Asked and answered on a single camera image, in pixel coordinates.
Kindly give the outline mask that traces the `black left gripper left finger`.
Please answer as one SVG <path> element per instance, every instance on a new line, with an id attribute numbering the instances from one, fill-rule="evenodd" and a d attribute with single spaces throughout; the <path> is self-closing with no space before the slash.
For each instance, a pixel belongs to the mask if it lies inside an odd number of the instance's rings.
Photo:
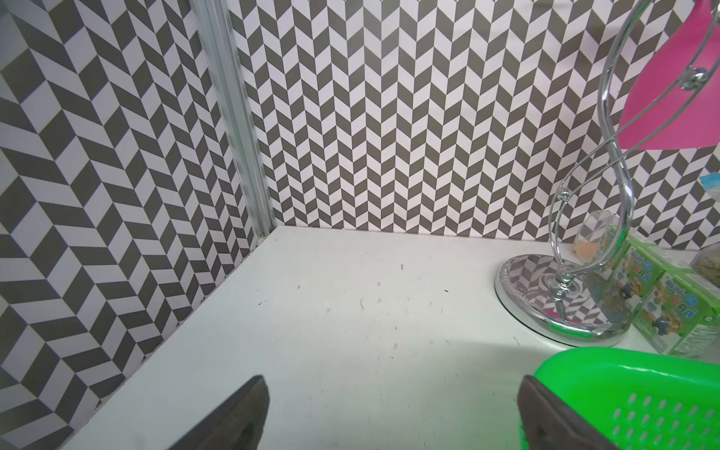
<path id="1" fill-rule="evenodd" d="M 255 375 L 170 449 L 257 449 L 269 405 L 266 380 L 262 375 Z"/>

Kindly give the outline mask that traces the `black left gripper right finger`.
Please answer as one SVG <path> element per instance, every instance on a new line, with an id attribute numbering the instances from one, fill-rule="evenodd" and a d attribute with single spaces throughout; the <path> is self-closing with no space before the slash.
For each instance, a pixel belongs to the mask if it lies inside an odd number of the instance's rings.
<path id="1" fill-rule="evenodd" d="M 532 375 L 523 377 L 517 406 L 529 449 L 618 450 L 618 447 Z"/>

